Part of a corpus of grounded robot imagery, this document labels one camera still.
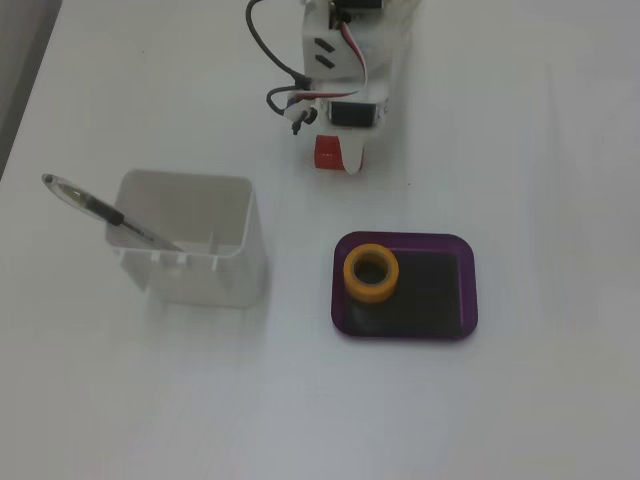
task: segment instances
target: white table surface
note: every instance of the white table surface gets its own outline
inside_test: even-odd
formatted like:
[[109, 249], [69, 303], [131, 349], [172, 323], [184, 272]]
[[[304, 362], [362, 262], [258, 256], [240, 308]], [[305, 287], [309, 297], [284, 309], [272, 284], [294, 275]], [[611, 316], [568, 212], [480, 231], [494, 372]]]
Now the white table surface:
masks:
[[[65, 0], [0, 182], [0, 477], [639, 478], [640, 2], [425, 0], [357, 177], [299, 158], [244, 7]], [[301, 15], [256, 8], [296, 66]], [[132, 168], [252, 179], [261, 305], [149, 302], [40, 180]], [[341, 336], [354, 230], [465, 238], [474, 336]]]

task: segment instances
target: roll of tape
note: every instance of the roll of tape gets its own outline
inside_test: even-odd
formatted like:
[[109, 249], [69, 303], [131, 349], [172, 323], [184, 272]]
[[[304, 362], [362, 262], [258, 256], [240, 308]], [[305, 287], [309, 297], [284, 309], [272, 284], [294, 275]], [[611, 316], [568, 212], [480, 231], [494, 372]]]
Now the roll of tape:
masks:
[[400, 268], [389, 249], [370, 243], [349, 253], [343, 273], [349, 295], [364, 303], [381, 303], [393, 295]]

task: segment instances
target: white plastic container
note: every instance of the white plastic container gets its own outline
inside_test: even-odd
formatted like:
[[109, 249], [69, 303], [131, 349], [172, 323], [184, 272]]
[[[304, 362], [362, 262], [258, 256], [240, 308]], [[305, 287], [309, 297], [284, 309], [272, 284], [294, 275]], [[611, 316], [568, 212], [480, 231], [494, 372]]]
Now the white plastic container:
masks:
[[266, 255], [248, 179], [133, 170], [115, 206], [185, 250], [153, 250], [107, 226], [107, 242], [141, 289], [195, 305], [249, 307], [260, 298]]

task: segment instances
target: cable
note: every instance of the cable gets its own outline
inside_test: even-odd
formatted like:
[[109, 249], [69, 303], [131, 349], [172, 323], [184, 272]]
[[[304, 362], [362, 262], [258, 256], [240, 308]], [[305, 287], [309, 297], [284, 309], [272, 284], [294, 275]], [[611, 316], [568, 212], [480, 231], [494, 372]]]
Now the cable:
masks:
[[276, 112], [278, 115], [283, 116], [284, 115], [284, 109], [279, 108], [273, 101], [273, 96], [276, 93], [282, 93], [282, 92], [293, 92], [295, 90], [300, 90], [300, 88], [296, 85], [291, 85], [289, 87], [278, 87], [278, 88], [274, 88], [273, 90], [271, 90], [269, 93], [267, 93], [267, 104], [269, 105], [269, 107], [271, 107], [271, 110], [273, 110], [274, 112]]
[[245, 17], [246, 17], [247, 26], [249, 27], [249, 31], [251, 32], [251, 35], [255, 39], [255, 41], [258, 44], [258, 46], [267, 55], [267, 57], [269, 57], [271, 59], [271, 61], [273, 63], [275, 63], [281, 70], [283, 70], [284, 72], [288, 73], [289, 75], [291, 75], [293, 77], [293, 80], [295, 81], [296, 86], [298, 87], [298, 89], [302, 89], [302, 90], [309, 89], [309, 86], [311, 85], [312, 79], [307, 77], [306, 75], [300, 73], [300, 72], [295, 71], [293, 68], [288, 67], [287, 65], [285, 65], [278, 57], [276, 57], [273, 54], [273, 52], [271, 50], [269, 50], [269, 47], [267, 47], [267, 45], [262, 41], [262, 38], [260, 37], [260, 34], [258, 33], [258, 31], [256, 30], [256, 27], [253, 24], [253, 18], [251, 16], [252, 11], [253, 11], [253, 7], [255, 6], [256, 3], [261, 2], [261, 1], [262, 0], [251, 0], [249, 2], [249, 4], [247, 5], [247, 10], [245, 12]]

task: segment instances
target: white robot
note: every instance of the white robot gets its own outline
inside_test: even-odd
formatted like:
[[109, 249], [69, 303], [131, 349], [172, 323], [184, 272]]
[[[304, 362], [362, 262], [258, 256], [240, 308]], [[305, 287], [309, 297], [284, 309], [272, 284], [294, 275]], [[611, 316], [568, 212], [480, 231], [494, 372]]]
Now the white robot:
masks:
[[[305, 73], [281, 62], [264, 44], [247, 6], [247, 25], [258, 45], [294, 85], [267, 95], [278, 115], [293, 122], [316, 124], [315, 166], [355, 174], [362, 167], [365, 142], [384, 127], [389, 95], [420, 0], [302, 0]], [[273, 96], [288, 93], [284, 108]]]

